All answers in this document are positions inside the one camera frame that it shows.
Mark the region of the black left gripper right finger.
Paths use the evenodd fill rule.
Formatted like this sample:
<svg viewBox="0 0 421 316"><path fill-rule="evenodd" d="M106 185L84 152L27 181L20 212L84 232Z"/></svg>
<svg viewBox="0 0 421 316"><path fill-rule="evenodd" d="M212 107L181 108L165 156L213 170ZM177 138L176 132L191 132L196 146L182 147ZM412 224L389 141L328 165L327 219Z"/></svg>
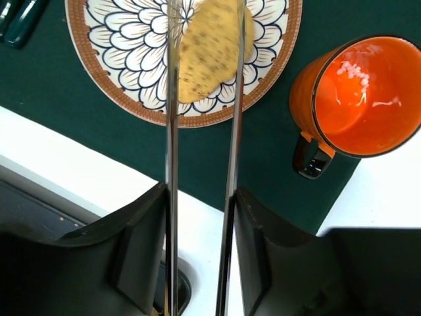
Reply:
<svg viewBox="0 0 421 316"><path fill-rule="evenodd" d="M420 231L333 228L313 236L235 198L246 315L419 315Z"/></svg>

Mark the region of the speckled bread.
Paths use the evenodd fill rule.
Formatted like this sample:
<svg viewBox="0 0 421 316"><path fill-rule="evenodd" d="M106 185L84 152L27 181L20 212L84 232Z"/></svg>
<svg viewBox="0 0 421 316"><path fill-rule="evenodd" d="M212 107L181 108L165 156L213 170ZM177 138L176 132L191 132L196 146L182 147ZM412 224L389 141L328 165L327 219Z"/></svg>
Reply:
<svg viewBox="0 0 421 316"><path fill-rule="evenodd" d="M180 47L178 99L193 103L234 78L239 55L237 1L203 1Z"/></svg>

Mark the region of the metal tongs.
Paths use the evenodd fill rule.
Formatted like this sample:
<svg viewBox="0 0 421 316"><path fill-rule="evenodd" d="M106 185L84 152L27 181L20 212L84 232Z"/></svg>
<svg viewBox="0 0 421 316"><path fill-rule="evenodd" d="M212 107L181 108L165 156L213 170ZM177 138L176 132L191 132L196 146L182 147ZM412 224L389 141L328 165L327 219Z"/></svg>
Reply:
<svg viewBox="0 0 421 316"><path fill-rule="evenodd" d="M239 57L235 78L234 117L230 143L226 200L222 228L216 315L228 314L230 269L234 233L235 191L237 189L237 168L241 142L243 67L246 48L245 1L238 1L239 17ZM167 96L166 96L166 187L168 203L166 210L166 279L165 315L178 314L178 73L180 62L181 26L178 17L180 1L169 1L167 8Z"/></svg>

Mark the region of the orange mug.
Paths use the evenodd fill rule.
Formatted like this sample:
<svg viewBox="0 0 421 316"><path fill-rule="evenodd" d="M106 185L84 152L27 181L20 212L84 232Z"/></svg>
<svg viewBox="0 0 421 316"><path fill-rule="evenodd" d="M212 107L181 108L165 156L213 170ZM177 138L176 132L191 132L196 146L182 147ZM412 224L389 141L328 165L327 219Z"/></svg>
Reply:
<svg viewBox="0 0 421 316"><path fill-rule="evenodd" d="M377 157L420 129L420 48L365 36L317 58L295 79L289 110L300 129L293 168L315 179L336 154Z"/></svg>

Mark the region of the floral patterned ceramic plate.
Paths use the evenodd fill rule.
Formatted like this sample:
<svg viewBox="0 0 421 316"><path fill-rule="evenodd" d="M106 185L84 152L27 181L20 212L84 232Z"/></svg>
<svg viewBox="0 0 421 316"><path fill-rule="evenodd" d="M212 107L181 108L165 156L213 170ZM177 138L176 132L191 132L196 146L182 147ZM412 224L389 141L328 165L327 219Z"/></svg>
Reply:
<svg viewBox="0 0 421 316"><path fill-rule="evenodd" d="M301 1L248 1L253 52L243 70L243 109L279 78L295 46ZM91 79L117 105L158 125L166 124L166 1L67 1L68 28Z"/></svg>

